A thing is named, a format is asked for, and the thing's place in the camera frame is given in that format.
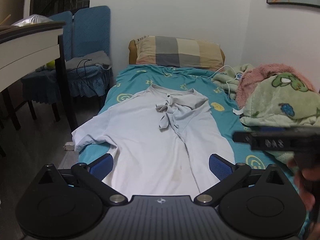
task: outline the white paper tag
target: white paper tag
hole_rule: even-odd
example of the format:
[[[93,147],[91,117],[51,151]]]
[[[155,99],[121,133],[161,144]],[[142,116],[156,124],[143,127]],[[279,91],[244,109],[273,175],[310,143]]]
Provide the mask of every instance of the white paper tag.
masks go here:
[[[240,110],[236,110],[236,109],[233,109],[232,112],[234,112],[236,115],[241,115],[243,114],[243,111],[244,111],[244,107]]]

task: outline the white cable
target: white cable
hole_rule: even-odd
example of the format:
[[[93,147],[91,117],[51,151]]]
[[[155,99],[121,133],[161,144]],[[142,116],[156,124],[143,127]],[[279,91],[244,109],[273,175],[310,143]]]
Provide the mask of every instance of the white cable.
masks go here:
[[[221,70],[221,69],[224,68],[224,67],[229,67],[229,68],[231,68],[231,69],[233,70],[233,72],[235,73],[235,78],[234,78],[234,79],[230,79],[230,80],[226,81],[226,84],[228,85],[228,96],[230,96],[230,86],[229,86],[228,82],[230,82],[230,81],[232,81],[232,80],[236,80],[236,79],[237,79],[237,73],[236,73],[236,71],[235,71],[232,67],[230,67],[229,65],[224,65],[223,67],[219,68],[219,69],[218,69],[215,73],[213,73],[210,77],[206,77],[206,76],[201,76],[201,77],[205,77],[204,79],[213,78],[213,76],[214,76],[219,70]]]

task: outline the chair backrest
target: chair backrest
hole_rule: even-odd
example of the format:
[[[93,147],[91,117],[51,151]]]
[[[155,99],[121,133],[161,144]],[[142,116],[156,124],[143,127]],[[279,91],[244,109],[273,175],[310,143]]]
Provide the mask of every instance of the chair backrest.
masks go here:
[[[58,13],[49,17],[53,21],[64,21],[63,47],[65,60],[72,58],[72,13],[70,11]]]
[[[109,46],[109,7],[97,6],[78,10],[74,16],[73,56],[83,57],[100,50],[110,56]]]

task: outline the round black disc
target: round black disc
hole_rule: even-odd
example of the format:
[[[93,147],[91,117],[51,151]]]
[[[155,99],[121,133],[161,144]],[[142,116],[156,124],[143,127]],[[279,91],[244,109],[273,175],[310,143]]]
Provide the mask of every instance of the round black disc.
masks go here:
[[[281,238],[297,234],[306,210],[298,194],[282,185],[247,187],[227,194],[220,202],[223,220],[238,232],[253,238]]]
[[[94,193],[77,187],[49,185],[28,192],[18,203],[20,227],[35,238],[69,238],[89,230],[102,215]]]

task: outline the pink fluffy blanket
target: pink fluffy blanket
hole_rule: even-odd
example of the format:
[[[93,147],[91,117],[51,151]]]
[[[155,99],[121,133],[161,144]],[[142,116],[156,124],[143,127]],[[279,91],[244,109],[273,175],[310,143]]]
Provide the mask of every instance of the pink fluffy blanket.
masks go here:
[[[248,97],[252,94],[257,85],[277,73],[289,72],[297,76],[311,91],[316,91],[312,83],[303,76],[300,72],[296,71],[293,67],[285,64],[267,64],[261,65],[257,68],[245,72],[240,81],[236,91],[236,102],[240,108],[244,107]]]

